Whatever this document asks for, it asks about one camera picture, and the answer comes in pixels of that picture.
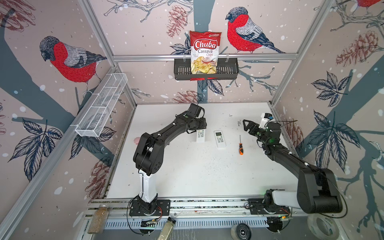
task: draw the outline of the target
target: black plastic shelf basket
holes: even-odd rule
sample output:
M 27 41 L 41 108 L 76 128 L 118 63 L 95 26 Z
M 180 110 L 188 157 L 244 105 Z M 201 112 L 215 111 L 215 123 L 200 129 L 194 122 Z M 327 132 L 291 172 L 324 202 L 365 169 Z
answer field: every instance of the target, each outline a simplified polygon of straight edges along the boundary
M 217 79 L 217 80 L 233 80 L 239 74 L 239 65 L 237 58 L 219 58 L 217 61 L 217 73 L 214 74 L 192 74 L 191 73 L 191 59 L 187 58 L 184 62 L 182 58 L 175 59 L 174 74 L 176 80 L 204 80 L 204 79 Z

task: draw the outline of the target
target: red and white chip bag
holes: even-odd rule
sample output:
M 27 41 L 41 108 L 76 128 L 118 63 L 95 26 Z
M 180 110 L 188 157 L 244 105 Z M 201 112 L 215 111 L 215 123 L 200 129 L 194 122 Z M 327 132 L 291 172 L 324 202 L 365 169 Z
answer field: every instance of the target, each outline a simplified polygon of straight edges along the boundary
M 216 73 L 221 33 L 190 31 L 192 74 Z

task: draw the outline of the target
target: gray floor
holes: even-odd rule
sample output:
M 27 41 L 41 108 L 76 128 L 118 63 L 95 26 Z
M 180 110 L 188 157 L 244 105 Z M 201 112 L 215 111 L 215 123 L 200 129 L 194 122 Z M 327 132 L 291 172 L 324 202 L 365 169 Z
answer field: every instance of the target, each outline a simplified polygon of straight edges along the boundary
M 160 230 L 153 231 L 150 236 L 137 235 L 131 230 L 105 230 L 103 234 L 94 235 L 92 240 L 157 240 Z M 230 228 L 174 230 L 171 240 L 232 240 Z M 312 240 L 317 239 L 309 230 L 307 217 L 295 217 L 281 234 L 272 234 L 266 228 L 252 228 L 252 240 Z

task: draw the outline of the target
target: white tabletop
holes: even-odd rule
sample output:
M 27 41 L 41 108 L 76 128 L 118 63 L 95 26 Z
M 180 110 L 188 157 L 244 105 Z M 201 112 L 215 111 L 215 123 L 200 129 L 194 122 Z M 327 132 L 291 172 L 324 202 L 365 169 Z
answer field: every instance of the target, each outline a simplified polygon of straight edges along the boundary
M 267 189 L 297 189 L 297 178 L 271 161 L 257 146 L 256 137 L 243 129 L 243 119 L 259 123 L 262 113 L 271 112 L 267 103 L 200 105 L 207 121 L 205 142 L 196 143 L 196 133 L 183 133 L 165 147 L 163 165 L 156 173 L 159 197 L 240 196 L 264 194 Z M 161 130 L 188 108 L 188 104 L 137 106 L 107 198 L 131 198 L 139 193 L 134 139 Z M 223 131 L 225 149 L 217 148 L 215 130 Z M 286 146 L 282 137 L 280 142 Z

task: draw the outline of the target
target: remote control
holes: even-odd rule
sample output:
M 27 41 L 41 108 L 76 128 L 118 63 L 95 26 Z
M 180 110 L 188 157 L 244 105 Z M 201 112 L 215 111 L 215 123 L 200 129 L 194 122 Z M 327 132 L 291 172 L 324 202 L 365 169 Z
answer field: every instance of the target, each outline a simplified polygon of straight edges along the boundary
M 196 142 L 205 142 L 205 129 L 197 130 Z
M 214 133 L 215 133 L 217 148 L 219 148 L 219 149 L 225 148 L 226 145 L 225 145 L 225 141 L 224 141 L 223 131 L 218 130 L 218 131 L 214 131 Z

